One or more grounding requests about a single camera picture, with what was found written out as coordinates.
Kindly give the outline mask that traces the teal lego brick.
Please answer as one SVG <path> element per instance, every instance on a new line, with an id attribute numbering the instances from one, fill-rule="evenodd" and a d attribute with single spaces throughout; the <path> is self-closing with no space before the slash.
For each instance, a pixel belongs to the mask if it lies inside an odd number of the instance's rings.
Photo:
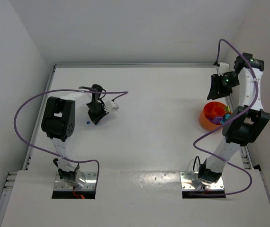
<path id="1" fill-rule="evenodd" d="M 224 124 L 227 120 L 228 120 L 228 118 L 230 117 L 231 115 L 229 114 L 229 113 L 226 113 L 223 117 L 222 117 L 222 119 L 221 119 L 221 121 L 220 121 L 220 124 L 222 125 L 222 124 Z"/>

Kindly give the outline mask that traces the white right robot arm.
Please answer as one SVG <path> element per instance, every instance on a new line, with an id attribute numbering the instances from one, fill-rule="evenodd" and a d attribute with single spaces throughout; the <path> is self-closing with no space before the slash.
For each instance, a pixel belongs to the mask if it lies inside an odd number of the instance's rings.
<path id="1" fill-rule="evenodd" d="M 207 99 L 229 96 L 232 88 L 239 86 L 239 104 L 229 117 L 231 122 L 222 129 L 220 144 L 199 168 L 198 178 L 208 184 L 219 180 L 235 152 L 255 142 L 270 120 L 270 114 L 263 109 L 260 95 L 264 61 L 244 52 L 236 57 L 233 71 L 228 71 L 228 66 L 221 63 L 217 74 L 212 75 Z"/>

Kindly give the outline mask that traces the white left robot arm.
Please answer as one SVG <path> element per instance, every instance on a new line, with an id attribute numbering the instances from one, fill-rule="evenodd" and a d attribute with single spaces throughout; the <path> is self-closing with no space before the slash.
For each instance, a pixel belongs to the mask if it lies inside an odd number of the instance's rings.
<path id="1" fill-rule="evenodd" d="M 81 183 L 80 166 L 72 162 L 76 158 L 70 140 L 75 130 L 76 110 L 87 106 L 88 116 L 95 125 L 108 114 L 100 93 L 105 92 L 102 86 L 94 84 L 81 89 L 88 90 L 89 93 L 71 92 L 61 97 L 49 97 L 41 123 L 42 131 L 51 139 L 56 154 L 59 155 L 53 162 L 58 168 L 60 179 L 74 187 Z"/>

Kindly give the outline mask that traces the purple round lego piece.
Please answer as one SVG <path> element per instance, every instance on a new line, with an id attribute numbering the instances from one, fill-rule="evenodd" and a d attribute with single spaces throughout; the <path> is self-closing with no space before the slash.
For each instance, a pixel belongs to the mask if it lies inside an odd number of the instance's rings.
<path id="1" fill-rule="evenodd" d="M 212 120 L 210 120 L 212 124 L 216 124 L 216 125 L 221 125 L 222 121 L 223 121 L 223 117 L 220 117 L 220 116 L 216 116 Z"/>

